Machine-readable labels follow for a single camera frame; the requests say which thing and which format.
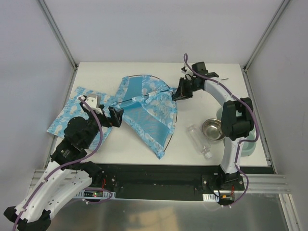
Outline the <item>clear plastic water bottle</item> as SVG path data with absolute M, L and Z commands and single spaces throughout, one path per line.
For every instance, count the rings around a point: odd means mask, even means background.
M 187 127 L 187 135 L 198 154 L 202 155 L 205 159 L 212 158 L 213 155 L 210 152 L 211 144 L 195 124 Z

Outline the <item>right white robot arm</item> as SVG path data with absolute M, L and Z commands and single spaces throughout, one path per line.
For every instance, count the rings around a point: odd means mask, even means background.
M 229 189 L 234 180 L 240 176 L 239 159 L 242 143 L 249 142 L 249 133 L 256 120 L 250 98 L 237 98 L 219 79 L 215 72 L 209 72 L 204 62 L 189 65 L 184 62 L 181 77 L 172 100 L 179 101 L 193 97 L 193 92 L 204 90 L 222 107 L 221 129 L 225 135 L 225 149 L 221 164 L 218 166 L 217 186 L 222 190 Z

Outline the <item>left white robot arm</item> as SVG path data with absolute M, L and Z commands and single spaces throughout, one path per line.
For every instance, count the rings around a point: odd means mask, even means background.
M 102 169 L 87 158 L 96 135 L 100 136 L 98 147 L 102 144 L 103 128 L 120 127 L 123 109 L 109 107 L 109 117 L 103 111 L 104 105 L 96 109 L 85 103 L 80 106 L 88 119 L 74 117 L 64 130 L 64 139 L 51 155 L 47 168 L 31 193 L 18 205 L 6 208 L 4 216 L 13 222 L 13 230 L 45 231 L 57 213 L 80 191 L 91 186 L 97 187 L 103 180 Z

